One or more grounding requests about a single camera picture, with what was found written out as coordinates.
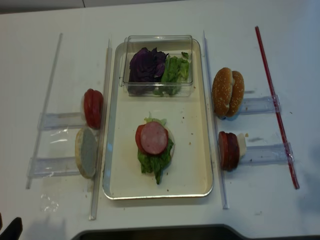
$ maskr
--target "clear plastic box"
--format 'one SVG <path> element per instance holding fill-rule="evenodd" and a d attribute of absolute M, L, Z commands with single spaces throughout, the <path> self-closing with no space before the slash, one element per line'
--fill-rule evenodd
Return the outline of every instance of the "clear plastic box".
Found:
<path fill-rule="evenodd" d="M 126 54 L 124 58 L 123 84 L 130 96 L 189 96 L 192 92 L 192 36 L 129 36 L 124 41 Z M 157 48 L 171 57 L 182 57 L 182 52 L 188 53 L 189 73 L 183 82 L 130 82 L 130 61 L 142 48 L 151 51 Z"/>

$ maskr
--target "metal tray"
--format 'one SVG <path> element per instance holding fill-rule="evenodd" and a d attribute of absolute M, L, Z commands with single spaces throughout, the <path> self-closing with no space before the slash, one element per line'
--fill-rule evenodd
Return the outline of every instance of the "metal tray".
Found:
<path fill-rule="evenodd" d="M 117 47 L 102 181 L 109 199 L 204 197 L 211 192 L 216 160 L 208 135 L 211 98 L 204 91 L 200 45 L 192 41 L 193 88 L 188 97 L 128 96 L 120 85 L 126 50 L 123 43 Z M 173 158 L 159 185 L 153 173 L 141 173 L 137 158 L 136 129 L 149 112 L 153 118 L 167 119 L 175 141 Z"/>

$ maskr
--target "sesame seed bun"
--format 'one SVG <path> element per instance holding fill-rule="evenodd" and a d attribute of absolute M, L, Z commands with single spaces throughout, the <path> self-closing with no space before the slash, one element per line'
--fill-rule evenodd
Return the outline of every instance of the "sesame seed bun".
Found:
<path fill-rule="evenodd" d="M 229 111 L 226 113 L 227 117 L 232 117 L 238 112 L 245 94 L 245 82 L 241 73 L 238 71 L 232 71 L 232 77 L 234 79 L 234 85 L 229 103 Z"/>
<path fill-rule="evenodd" d="M 219 117 L 224 117 L 229 111 L 234 79 L 230 68 L 220 69 L 213 80 L 212 100 L 214 112 Z"/>
<path fill-rule="evenodd" d="M 213 80 L 212 100 L 214 112 L 219 117 L 234 116 L 242 103 L 245 93 L 244 78 L 230 68 L 220 69 Z"/>

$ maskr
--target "red rod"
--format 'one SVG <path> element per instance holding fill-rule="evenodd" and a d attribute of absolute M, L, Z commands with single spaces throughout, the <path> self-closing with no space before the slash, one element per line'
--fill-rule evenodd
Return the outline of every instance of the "red rod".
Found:
<path fill-rule="evenodd" d="M 259 31 L 259 27 L 258 26 L 255 27 L 255 33 L 256 33 L 256 37 L 257 37 L 258 42 L 259 42 L 261 57 L 262 57 L 262 60 L 263 60 L 263 65 L 264 65 L 266 78 L 268 79 L 268 84 L 269 84 L 271 96 L 273 98 L 273 104 L 274 104 L 275 108 L 280 109 L 279 106 L 278 106 L 278 102 L 276 101 L 276 92 L 275 92 L 274 85 L 273 85 L 272 80 L 271 80 L 271 75 L 270 75 L 268 62 L 267 62 L 267 57 L 266 57 L 266 54 L 265 54 L 264 46 L 262 44 L 262 39 L 261 39 L 261 35 L 260 35 L 260 31 Z M 282 122 L 281 114 L 280 114 L 280 112 L 276 112 L 275 114 L 276 114 L 276 119 L 278 120 L 280 133 L 281 133 L 281 137 L 282 137 L 282 142 L 283 142 L 283 144 L 286 144 L 288 141 L 287 141 L 287 136 L 286 136 L 284 124 Z M 285 147 L 285 153 L 286 153 L 286 157 L 287 157 L 287 160 L 288 160 L 288 166 L 289 166 L 289 170 L 290 170 L 290 174 L 291 174 L 292 183 L 293 183 L 295 189 L 299 189 L 300 186 L 299 186 L 299 183 L 298 183 L 298 179 L 297 179 L 297 175 L 296 175 L 296 171 L 295 171 L 295 166 L 294 166 L 294 163 L 292 161 L 292 156 L 290 155 L 289 149 L 287 147 Z"/>

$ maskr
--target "tray rim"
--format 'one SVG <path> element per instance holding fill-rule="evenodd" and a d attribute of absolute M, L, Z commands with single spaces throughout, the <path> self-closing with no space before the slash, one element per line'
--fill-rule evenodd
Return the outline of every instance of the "tray rim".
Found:
<path fill-rule="evenodd" d="M 200 62 L 200 66 L 201 66 L 201 75 L 202 75 L 202 87 L 203 87 L 203 91 L 205 91 L 205 86 L 204 86 L 204 74 L 203 74 L 203 68 L 202 68 L 202 55 L 201 55 L 201 45 L 200 43 L 191 37 L 191 41 L 195 42 L 195 44 L 198 45 L 199 47 L 199 51 L 200 51 L 200 59 L 199 59 L 199 62 Z M 120 43 L 116 49 L 115 49 L 115 52 L 114 52 L 114 62 L 116 61 L 116 53 L 117 51 L 119 50 L 119 48 L 122 46 L 122 45 L 125 45 L 124 42 Z M 113 65 L 113 76 L 112 76 L 112 87 L 111 87 L 111 95 L 110 95 L 110 102 L 111 102 L 111 98 L 112 98 L 112 95 L 113 95 L 113 86 L 115 84 L 114 82 L 114 78 L 115 78 L 115 72 L 116 72 L 116 68 L 115 68 L 115 63 Z M 203 98 L 204 98 L 204 104 L 206 104 L 206 94 L 204 92 L 204 95 L 203 95 Z M 208 117 L 208 113 L 207 113 L 207 109 L 206 107 L 205 108 L 205 117 L 206 117 L 206 127 L 207 129 L 209 130 L 209 126 L 208 126 L 208 120 L 207 120 L 207 117 Z M 205 193 L 194 193 L 194 194 L 170 194 L 170 195 L 152 195 L 152 196 L 111 196 L 111 195 L 108 195 L 105 191 L 105 186 L 104 186 L 104 179 L 105 179 L 105 171 L 106 171 L 106 155 L 104 155 L 104 168 L 103 168 L 103 177 L 102 177 L 102 190 L 103 190 L 103 193 L 104 195 L 110 199 L 110 200 L 138 200 L 138 199 L 168 199 L 168 198 L 202 198 L 202 197 L 206 197 L 208 196 L 213 188 L 214 188 L 214 184 L 215 184 L 215 178 L 214 178 L 214 169 L 213 169 L 213 160 L 212 160 L 212 155 L 213 153 L 211 153 L 211 147 L 210 147 L 210 136 L 208 135 L 208 142 L 209 142 L 209 156 L 210 156 L 210 166 L 211 166 L 211 176 L 212 176 L 212 182 L 211 182 L 211 186 L 209 187 L 208 191 L 205 192 Z"/>

